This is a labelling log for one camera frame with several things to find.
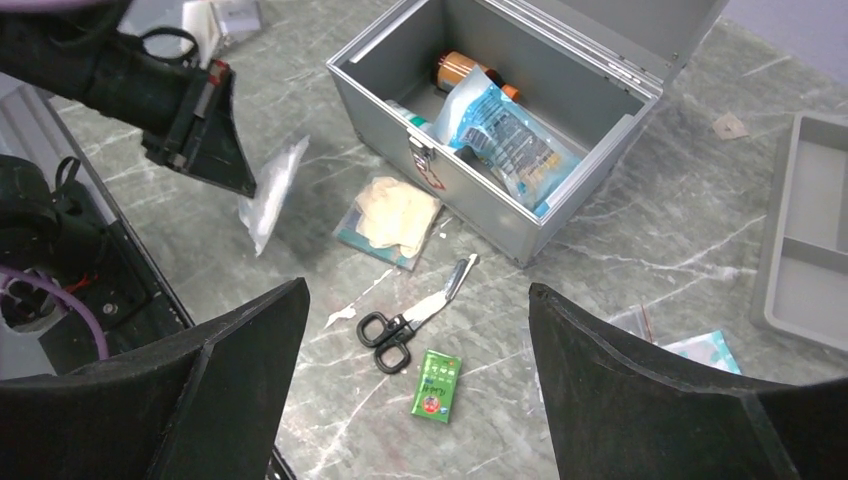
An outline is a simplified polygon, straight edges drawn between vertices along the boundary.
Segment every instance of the box lid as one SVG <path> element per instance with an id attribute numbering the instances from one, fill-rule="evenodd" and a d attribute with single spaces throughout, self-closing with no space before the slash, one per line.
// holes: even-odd
<path id="1" fill-rule="evenodd" d="M 668 85 L 728 0 L 511 0 L 535 7 Z"/>

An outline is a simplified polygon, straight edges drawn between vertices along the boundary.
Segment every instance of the open box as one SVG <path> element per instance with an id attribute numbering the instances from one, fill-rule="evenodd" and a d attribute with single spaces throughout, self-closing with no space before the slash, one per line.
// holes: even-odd
<path id="1" fill-rule="evenodd" d="M 751 320 L 848 352 L 848 122 L 800 113 L 777 155 Z"/>
<path id="2" fill-rule="evenodd" d="M 519 265 L 562 228 L 727 0 L 402 0 L 328 61 L 357 136 Z M 541 216 L 393 110 L 430 121 L 445 94 L 436 58 L 455 49 L 496 69 L 519 104 L 582 161 Z"/>

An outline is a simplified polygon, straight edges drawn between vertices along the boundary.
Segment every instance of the orange cap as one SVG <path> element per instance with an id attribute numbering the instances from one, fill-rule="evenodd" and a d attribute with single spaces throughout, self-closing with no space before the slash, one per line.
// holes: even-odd
<path id="1" fill-rule="evenodd" d="M 518 91 L 517 88 L 513 87 L 510 84 L 505 84 L 501 87 L 501 91 L 503 91 L 507 97 L 510 98 L 513 102 L 518 101 L 518 97 L 521 96 L 521 92 Z"/>

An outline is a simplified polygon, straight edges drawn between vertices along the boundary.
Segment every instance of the brown bottle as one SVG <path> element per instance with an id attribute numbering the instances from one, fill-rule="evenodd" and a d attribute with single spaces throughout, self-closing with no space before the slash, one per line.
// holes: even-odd
<path id="1" fill-rule="evenodd" d="M 475 65 L 480 67 L 486 76 L 489 77 L 492 82 L 498 86 L 498 88 L 503 90 L 509 98 L 513 101 L 518 99 L 518 89 L 504 82 L 503 78 L 501 78 L 501 75 L 496 70 L 485 65 L 481 65 L 456 50 L 448 50 L 439 55 L 438 60 L 436 60 L 436 68 L 433 70 L 435 73 L 434 83 L 439 90 L 450 92 L 459 84 L 459 82 L 462 81 L 462 79 L 471 73 L 471 69 L 473 69 Z"/>

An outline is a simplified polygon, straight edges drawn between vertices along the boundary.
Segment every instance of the gray marble surface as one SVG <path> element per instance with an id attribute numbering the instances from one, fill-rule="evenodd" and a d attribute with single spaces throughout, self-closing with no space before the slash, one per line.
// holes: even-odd
<path id="1" fill-rule="evenodd" d="M 527 330 L 532 281 L 601 317 L 644 304 L 664 343 L 721 329 L 749 376 L 800 384 L 848 373 L 845 356 L 747 320 L 776 141 L 798 110 L 848 115 L 848 89 L 722 20 L 642 138 L 533 266 L 517 270 L 443 212 L 407 273 L 332 238 L 368 176 L 391 169 L 354 137 L 324 61 L 390 5 L 273 0 L 267 31 L 227 55 L 254 168 L 312 135 L 258 259 L 232 194 L 156 167 L 143 158 L 140 132 L 56 100 L 197 321 L 306 277 L 309 323 L 277 439 L 301 478 L 555 478 Z M 716 137 L 710 125 L 727 111 L 750 137 Z M 356 340 L 355 320 L 435 291 L 470 253 L 482 261 L 410 344 L 416 362 L 406 374 L 381 374 Z M 357 316 L 325 329 L 348 306 Z M 409 414 L 426 348 L 464 361 L 449 425 Z"/>

